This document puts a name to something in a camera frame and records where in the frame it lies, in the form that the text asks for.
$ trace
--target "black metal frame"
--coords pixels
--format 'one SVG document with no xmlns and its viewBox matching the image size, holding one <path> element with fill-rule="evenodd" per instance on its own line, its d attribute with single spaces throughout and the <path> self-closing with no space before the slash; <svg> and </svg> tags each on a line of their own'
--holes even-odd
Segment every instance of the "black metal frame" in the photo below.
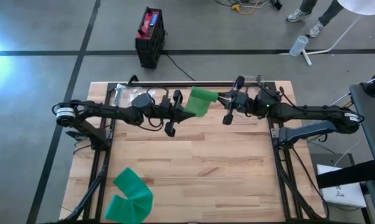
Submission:
<svg viewBox="0 0 375 224">
<path fill-rule="evenodd" d="M 133 81 L 138 81 L 138 79 L 135 77 L 132 77 L 129 82 L 123 82 L 120 84 L 123 85 L 128 85 L 128 86 L 140 86 L 140 87 L 167 87 L 167 88 L 187 88 L 191 86 L 201 86 L 201 87 L 211 87 L 211 86 L 220 86 L 220 87 L 227 87 L 227 86 L 232 86 L 233 82 L 136 82 L 134 83 Z M 104 101 L 105 104 L 109 104 L 111 95 L 113 93 L 113 90 L 116 88 L 116 85 L 118 83 L 108 83 L 107 86 L 107 92 L 106 92 L 106 99 Z M 270 88 L 275 89 L 275 83 L 274 82 L 266 82 L 266 85 Z M 275 124 L 279 126 L 279 128 L 283 127 L 282 123 L 273 123 L 270 119 L 268 119 L 269 123 L 269 132 L 271 133 L 271 129 L 274 128 Z M 106 126 L 106 118 L 102 118 L 100 127 L 104 128 Z M 111 120 L 111 126 L 113 130 L 115 129 L 115 119 Z M 109 149 L 105 152 L 104 155 L 104 162 L 103 165 L 108 164 L 109 158 L 111 155 L 111 146 L 113 143 L 113 136 L 114 136 L 114 131 L 111 134 L 110 140 L 110 147 Z M 281 202 L 282 206 L 284 209 L 284 214 L 285 214 L 285 222 L 261 222 L 261 223 L 329 223 L 329 224 L 344 224 L 343 222 L 333 222 L 329 220 L 314 220 L 314 219 L 304 219 L 303 218 L 303 213 L 302 213 L 302 207 L 305 206 L 304 204 L 302 205 L 302 198 L 296 197 L 292 194 L 293 196 L 293 201 L 294 201 L 294 207 L 295 207 L 295 214 L 296 218 L 293 218 L 291 215 L 291 210 L 289 206 L 289 200 L 287 196 L 287 191 L 285 185 L 289 187 L 290 190 L 292 188 L 297 189 L 296 185 L 296 180 L 294 176 L 294 170 L 292 166 L 292 161 L 291 161 L 291 156 L 290 152 L 288 149 L 284 150 L 279 148 L 278 146 L 278 141 L 277 139 L 271 135 L 272 139 L 272 147 L 274 151 L 274 159 L 275 159 L 275 166 L 277 170 L 283 170 L 283 172 L 277 172 L 277 176 L 279 179 L 279 187 L 280 187 L 280 196 L 281 196 Z M 284 152 L 284 160 L 280 158 L 280 152 Z M 89 187 L 92 185 L 93 181 L 96 178 L 97 172 L 98 172 L 98 164 L 100 160 L 100 151 L 95 152 L 95 156 L 93 158 L 93 163 L 92 163 L 92 168 L 91 168 L 91 176 L 90 176 L 90 183 Z M 284 171 L 284 168 L 282 166 L 282 162 L 285 162 L 287 172 Z M 95 211 L 95 217 L 90 218 L 90 210 L 91 210 L 91 198 L 89 199 L 88 203 L 86 204 L 86 207 L 84 209 L 83 213 L 83 218 L 82 220 L 64 220 L 64 221 L 59 221 L 58 223 L 69 223 L 69 224 L 76 224 L 76 223 L 101 223 L 100 222 L 100 216 L 101 216 L 101 211 L 103 208 L 103 199 L 104 199 L 104 193 L 105 193 L 105 187 L 106 187 L 106 177 L 107 177 L 107 171 L 108 171 L 108 166 L 107 169 L 104 172 L 104 179 L 100 183 L 99 187 L 99 194 L 98 194 L 98 201 L 96 205 L 96 211 Z"/>
</svg>

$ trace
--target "green cloth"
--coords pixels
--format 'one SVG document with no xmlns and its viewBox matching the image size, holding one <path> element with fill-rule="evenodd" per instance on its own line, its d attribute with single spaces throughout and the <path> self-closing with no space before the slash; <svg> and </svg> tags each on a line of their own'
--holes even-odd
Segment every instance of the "green cloth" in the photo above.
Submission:
<svg viewBox="0 0 375 224">
<path fill-rule="evenodd" d="M 203 117 L 208 112 L 211 102 L 216 102 L 217 100 L 217 93 L 193 87 L 188 97 L 185 111 L 195 113 L 197 117 Z"/>
<path fill-rule="evenodd" d="M 104 215 L 105 219 L 125 224 L 142 223 L 152 208 L 152 192 L 132 169 L 126 168 L 115 184 L 127 197 L 114 195 Z"/>
</svg>

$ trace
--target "wooden tabletop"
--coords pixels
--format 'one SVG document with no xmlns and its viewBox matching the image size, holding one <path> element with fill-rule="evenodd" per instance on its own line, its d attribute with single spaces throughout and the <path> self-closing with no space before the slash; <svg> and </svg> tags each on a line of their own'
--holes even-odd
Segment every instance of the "wooden tabletop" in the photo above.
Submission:
<svg viewBox="0 0 375 224">
<path fill-rule="evenodd" d="M 88 100 L 104 102 L 107 84 L 91 83 Z M 283 86 L 286 95 L 295 101 L 291 82 L 275 84 Z M 185 105 L 190 88 L 179 89 Z M 229 87 L 206 89 L 230 90 Z M 154 99 L 160 102 L 165 91 L 153 91 Z M 250 88 L 251 97 L 256 93 L 257 89 Z M 128 98 L 129 91 L 123 91 L 120 106 L 127 106 Z M 103 215 L 113 195 L 124 197 L 113 180 L 126 167 L 134 170 L 154 195 L 154 206 L 145 222 L 285 221 L 267 120 L 234 116 L 232 125 L 226 126 L 222 124 L 225 114 L 220 103 L 212 103 L 203 118 L 176 124 L 174 138 L 168 137 L 163 130 L 145 131 L 117 121 L 101 221 L 109 222 Z M 88 121 L 98 127 L 100 118 Z M 285 126 L 299 127 L 301 122 L 289 121 Z M 88 141 L 82 142 L 77 147 L 87 144 Z M 306 142 L 299 141 L 295 149 L 315 181 Z M 66 217 L 85 194 L 93 154 L 87 148 L 74 155 L 60 218 Z M 291 156 L 300 193 L 318 214 L 323 215 L 319 196 L 293 152 Z M 292 198 L 287 191 L 292 209 Z M 97 194 L 95 196 L 92 211 L 95 211 Z"/>
</svg>

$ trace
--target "concrete floor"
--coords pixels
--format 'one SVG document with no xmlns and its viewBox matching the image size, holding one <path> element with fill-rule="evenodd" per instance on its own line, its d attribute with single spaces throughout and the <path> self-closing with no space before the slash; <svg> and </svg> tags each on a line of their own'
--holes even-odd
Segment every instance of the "concrete floor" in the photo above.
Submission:
<svg viewBox="0 0 375 224">
<path fill-rule="evenodd" d="M 313 16 L 290 24 L 285 17 L 300 0 L 284 1 L 281 11 L 264 6 L 250 16 L 210 0 L 102 0 L 87 50 L 133 50 L 134 35 L 146 6 L 163 10 L 167 50 L 288 49 L 328 7 L 319 1 Z M 79 50 L 95 0 L 0 1 L 0 51 Z M 342 11 L 308 49 L 327 49 L 356 16 Z M 363 17 L 338 49 L 375 49 L 375 16 Z M 350 84 L 375 74 L 375 54 L 326 54 L 303 58 L 282 55 L 172 55 L 196 80 L 231 80 L 262 75 L 292 80 L 297 102 L 325 105 Z M 90 82 L 188 80 L 167 57 L 156 70 L 130 56 L 85 56 L 72 98 L 84 100 Z M 51 106 L 64 99 L 77 61 L 71 56 L 0 56 L 0 223 L 25 223 L 55 129 Z M 362 139 L 351 152 L 356 163 L 372 159 L 364 134 L 332 134 L 324 144 L 336 152 Z M 73 140 L 62 134 L 38 222 L 55 221 L 70 170 Z M 310 146 L 312 152 L 326 153 Z M 354 222 L 359 212 L 331 210 L 335 220 Z"/>
</svg>

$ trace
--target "sneaker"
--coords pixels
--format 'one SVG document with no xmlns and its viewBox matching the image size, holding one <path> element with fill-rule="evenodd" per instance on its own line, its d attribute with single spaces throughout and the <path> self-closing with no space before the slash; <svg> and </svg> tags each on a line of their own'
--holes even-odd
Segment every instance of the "sneaker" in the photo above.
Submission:
<svg viewBox="0 0 375 224">
<path fill-rule="evenodd" d="M 291 15 L 287 17 L 289 22 L 297 22 L 301 19 L 308 18 L 312 13 L 302 12 L 300 9 L 296 9 Z"/>
<path fill-rule="evenodd" d="M 315 38 L 323 30 L 324 26 L 320 21 L 317 21 L 316 24 L 306 33 L 308 37 Z"/>
</svg>

